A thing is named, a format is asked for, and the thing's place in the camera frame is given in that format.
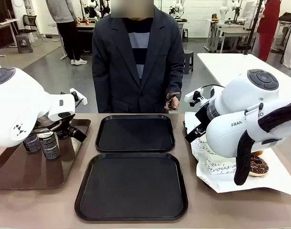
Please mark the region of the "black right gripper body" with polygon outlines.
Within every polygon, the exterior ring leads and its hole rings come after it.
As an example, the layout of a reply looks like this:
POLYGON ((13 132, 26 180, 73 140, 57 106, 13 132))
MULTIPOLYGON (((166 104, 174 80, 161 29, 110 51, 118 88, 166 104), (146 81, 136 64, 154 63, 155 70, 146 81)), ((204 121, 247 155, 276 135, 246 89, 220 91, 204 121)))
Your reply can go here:
POLYGON ((208 115, 207 115, 207 107, 208 107, 208 104, 203 105, 199 109, 199 111, 195 114, 197 119, 200 121, 200 124, 197 126, 197 128, 200 130, 206 130, 208 124, 210 123, 210 119, 208 118, 208 115))

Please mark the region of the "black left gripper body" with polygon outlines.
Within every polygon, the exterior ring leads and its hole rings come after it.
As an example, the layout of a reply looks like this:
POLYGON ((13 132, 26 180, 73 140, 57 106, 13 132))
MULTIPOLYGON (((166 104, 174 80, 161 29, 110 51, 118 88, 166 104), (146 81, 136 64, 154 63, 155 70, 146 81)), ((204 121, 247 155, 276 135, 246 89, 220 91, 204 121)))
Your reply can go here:
POLYGON ((74 130, 76 130, 76 128, 71 125, 71 120, 62 120, 61 124, 55 128, 55 133, 58 139, 64 140, 72 137, 74 130))

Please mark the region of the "person's left hand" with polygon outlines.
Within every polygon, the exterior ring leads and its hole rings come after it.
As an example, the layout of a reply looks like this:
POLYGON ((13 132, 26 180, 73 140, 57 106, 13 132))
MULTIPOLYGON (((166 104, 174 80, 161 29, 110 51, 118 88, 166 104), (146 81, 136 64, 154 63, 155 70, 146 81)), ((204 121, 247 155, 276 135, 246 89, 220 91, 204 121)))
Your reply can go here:
POLYGON ((168 95, 164 109, 167 110, 168 112, 169 111, 178 111, 179 104, 180 104, 180 102, 179 102, 177 96, 168 95))

